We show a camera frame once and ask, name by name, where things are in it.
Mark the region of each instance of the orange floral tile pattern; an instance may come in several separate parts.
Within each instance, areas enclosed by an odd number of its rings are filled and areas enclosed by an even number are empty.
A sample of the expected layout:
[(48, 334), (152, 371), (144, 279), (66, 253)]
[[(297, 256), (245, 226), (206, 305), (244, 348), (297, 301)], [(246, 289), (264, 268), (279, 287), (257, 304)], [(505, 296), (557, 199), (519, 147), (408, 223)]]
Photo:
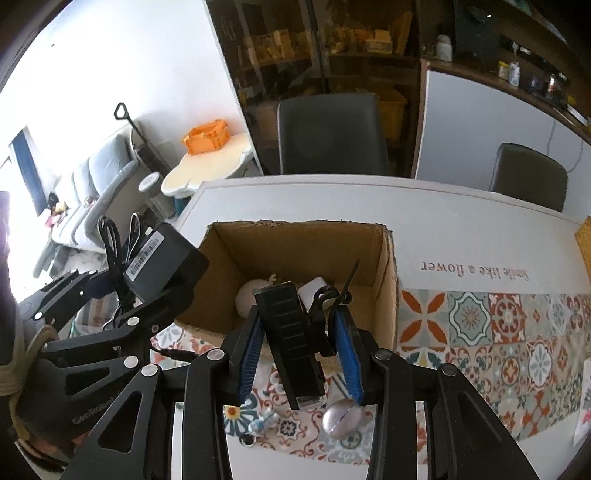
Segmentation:
[[(591, 295), (402, 289), (397, 324), (397, 354), (429, 368), (444, 362), (457, 365), (516, 440), (549, 428), (579, 408), (583, 361), (591, 356)], [(176, 325), (159, 332), (153, 344), (199, 354), (212, 348)], [(156, 353), (153, 361), (163, 368), (181, 364)], [(342, 374), (327, 380), (329, 402), (347, 396)], [(236, 436), (255, 412), (261, 414), (269, 407), (280, 415), (277, 426), (253, 447), (328, 462), (369, 464), (374, 407), (366, 409), (358, 431), (342, 440), (331, 439), (322, 429), (322, 410), (289, 409), (277, 370), (263, 359), (249, 402), (228, 410), (227, 432)], [(417, 403), (417, 452), (417, 462), (427, 463), (421, 403)]]

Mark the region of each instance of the blue gripper pad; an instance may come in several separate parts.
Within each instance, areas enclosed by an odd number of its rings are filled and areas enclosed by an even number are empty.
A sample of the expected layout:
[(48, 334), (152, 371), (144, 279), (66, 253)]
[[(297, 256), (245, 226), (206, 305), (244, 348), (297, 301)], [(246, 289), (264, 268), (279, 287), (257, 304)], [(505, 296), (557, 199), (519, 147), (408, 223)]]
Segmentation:
[(252, 328), (252, 335), (248, 341), (246, 352), (240, 363), (240, 384), (238, 385), (238, 396), (240, 398), (240, 405), (242, 405), (252, 391), (252, 384), (255, 381), (256, 367), (261, 356), (262, 341), (265, 337), (265, 332), (262, 328), (261, 317), (256, 316), (255, 323)]
[(347, 328), (345, 317), (340, 307), (335, 309), (335, 343), (340, 364), (343, 367), (347, 390), (351, 398), (359, 404), (363, 398), (359, 358), (353, 348), (349, 329)]

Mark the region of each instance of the white table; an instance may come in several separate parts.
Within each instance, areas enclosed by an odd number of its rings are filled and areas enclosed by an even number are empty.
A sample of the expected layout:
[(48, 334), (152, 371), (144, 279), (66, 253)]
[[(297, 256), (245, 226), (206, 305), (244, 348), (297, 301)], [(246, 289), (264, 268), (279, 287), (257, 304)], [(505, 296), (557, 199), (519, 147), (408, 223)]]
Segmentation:
[[(162, 182), (162, 193), (168, 197), (186, 198), (191, 196), (203, 181), (242, 176), (246, 164), (251, 160), (253, 150), (248, 135), (233, 135), (219, 150), (199, 155), (186, 154), (166, 175)], [(254, 162), (262, 175), (256, 157)]]
[[(500, 194), (425, 181), (369, 176), (282, 176), (205, 182), (178, 220), (198, 246), (207, 226), (232, 220), (351, 220), (392, 230), (401, 288), (514, 293), (591, 293), (569, 218)], [(463, 277), (429, 263), (527, 270), (528, 280)], [(520, 443), (541, 479), (556, 479), (578, 451), (576, 415)], [(231, 439), (235, 479), (363, 479), (366, 468), (245, 449)], [(426, 468), (419, 466), (419, 478)]]

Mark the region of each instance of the white cabinet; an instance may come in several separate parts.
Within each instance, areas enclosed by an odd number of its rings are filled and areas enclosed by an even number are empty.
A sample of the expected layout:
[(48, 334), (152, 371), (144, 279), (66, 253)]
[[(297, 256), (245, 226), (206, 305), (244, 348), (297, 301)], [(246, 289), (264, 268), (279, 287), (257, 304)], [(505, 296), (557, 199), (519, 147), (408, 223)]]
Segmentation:
[(416, 178), (488, 190), (503, 142), (546, 152), (554, 119), (494, 88), (427, 73), (423, 139)]
[[(427, 102), (416, 178), (488, 190), (504, 142), (532, 148), (574, 167), (581, 138), (554, 118), (507, 93), (439, 72), (427, 73)], [(591, 214), (591, 147), (569, 173), (563, 213)]]
[[(576, 157), (571, 160), (572, 168), (576, 158), (579, 156), (581, 143), (576, 143)], [(564, 201), (563, 213), (572, 217), (573, 220), (583, 221), (585, 217), (591, 214), (591, 147), (583, 144), (583, 155), (577, 167), (569, 173), (569, 186), (566, 190), (566, 200)]]

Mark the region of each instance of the electrical wire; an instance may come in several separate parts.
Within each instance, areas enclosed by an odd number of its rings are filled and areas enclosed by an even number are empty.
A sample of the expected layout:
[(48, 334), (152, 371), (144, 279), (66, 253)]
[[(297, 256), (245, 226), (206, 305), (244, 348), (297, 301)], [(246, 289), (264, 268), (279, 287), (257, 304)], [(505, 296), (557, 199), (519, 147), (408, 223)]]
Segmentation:
[(154, 345), (150, 344), (150, 350), (162, 356), (167, 356), (172, 360), (178, 360), (180, 362), (191, 363), (198, 357), (198, 355), (195, 352), (191, 350), (182, 350), (180, 348), (156, 348)]
[(554, 130), (556, 129), (556, 120), (552, 124), (552, 130), (550, 130), (550, 136), (548, 137), (548, 145), (546, 145), (546, 157), (550, 156), (550, 142), (552, 142), (552, 137), (554, 136)]
[(119, 299), (119, 305), (111, 319), (102, 327), (102, 330), (105, 330), (107, 325), (113, 323), (119, 315), (128, 312), (134, 307), (134, 295), (125, 283), (124, 274), (129, 263), (133, 259), (134, 252), (139, 244), (142, 222), (137, 213), (134, 212), (131, 215), (131, 220), (129, 222), (128, 246), (125, 257), (121, 245), (119, 230), (114, 221), (107, 216), (102, 215), (98, 221), (98, 230), (100, 238), (105, 244), (105, 253), (107, 256), (111, 282), (115, 286), (115, 291)]
[[(548, 137), (548, 144), (546, 145), (546, 156), (547, 157), (550, 156), (550, 142), (552, 142), (552, 137), (554, 136), (554, 130), (556, 130), (556, 120), (554, 120), (554, 123), (552, 124), (552, 130), (550, 130), (550, 136)], [(581, 150), (579, 151), (579, 157), (577, 158), (577, 161), (574, 163), (573, 168), (571, 168), (570, 170), (567, 170), (566, 173), (571, 173), (575, 168), (577, 168), (577, 165), (579, 165), (581, 158), (583, 158), (583, 144), (584, 144), (584, 140), (581, 139)]]
[(584, 143), (584, 140), (581, 139), (581, 150), (579, 151), (579, 157), (577, 158), (577, 161), (574, 163), (573, 168), (571, 168), (570, 170), (567, 170), (566, 173), (572, 172), (575, 168), (577, 168), (577, 165), (581, 161), (581, 158), (583, 157), (583, 143)]

